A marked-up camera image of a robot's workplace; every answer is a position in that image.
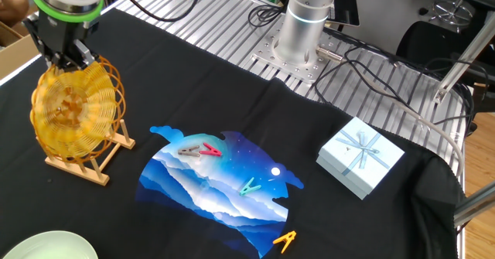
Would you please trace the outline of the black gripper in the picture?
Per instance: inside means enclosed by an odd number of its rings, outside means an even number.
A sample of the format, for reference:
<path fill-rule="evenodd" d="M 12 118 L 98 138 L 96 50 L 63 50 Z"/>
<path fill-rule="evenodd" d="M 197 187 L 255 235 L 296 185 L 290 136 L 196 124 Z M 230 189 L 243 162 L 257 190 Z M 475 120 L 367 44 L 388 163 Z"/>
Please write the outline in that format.
<path fill-rule="evenodd" d="M 22 23 L 45 58 L 48 69 L 69 73 L 73 71 L 73 65 L 84 70 L 97 60 L 97 54 L 85 43 L 97 30 L 97 22 L 64 22 L 38 12 Z"/>

